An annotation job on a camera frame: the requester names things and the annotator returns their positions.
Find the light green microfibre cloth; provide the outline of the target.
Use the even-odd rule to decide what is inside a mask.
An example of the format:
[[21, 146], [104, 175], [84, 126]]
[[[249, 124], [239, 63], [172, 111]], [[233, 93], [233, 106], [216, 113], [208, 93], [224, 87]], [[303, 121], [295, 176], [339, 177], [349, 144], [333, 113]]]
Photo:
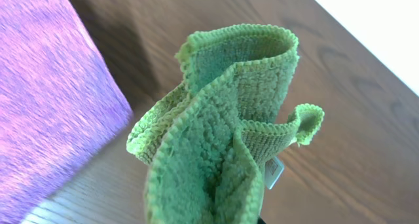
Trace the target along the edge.
[[126, 143], [148, 168], [148, 223], [256, 223], [267, 162], [308, 145], [322, 108], [296, 106], [276, 124], [299, 55], [290, 30], [239, 24], [188, 36], [183, 81], [142, 116]]

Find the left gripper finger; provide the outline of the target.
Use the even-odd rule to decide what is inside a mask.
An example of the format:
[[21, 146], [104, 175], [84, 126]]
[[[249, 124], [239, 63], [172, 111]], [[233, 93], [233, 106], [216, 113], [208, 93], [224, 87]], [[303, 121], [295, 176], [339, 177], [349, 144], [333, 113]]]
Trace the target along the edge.
[[266, 224], [262, 218], [258, 218], [257, 224]]

